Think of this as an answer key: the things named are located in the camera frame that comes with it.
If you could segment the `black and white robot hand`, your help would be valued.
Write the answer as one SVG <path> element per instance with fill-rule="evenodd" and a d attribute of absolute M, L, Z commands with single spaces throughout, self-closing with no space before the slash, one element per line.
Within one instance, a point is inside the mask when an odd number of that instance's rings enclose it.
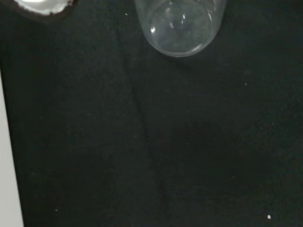
<path fill-rule="evenodd" d="M 18 14 L 43 23 L 51 23 L 69 16 L 78 0 L 4 0 Z"/>

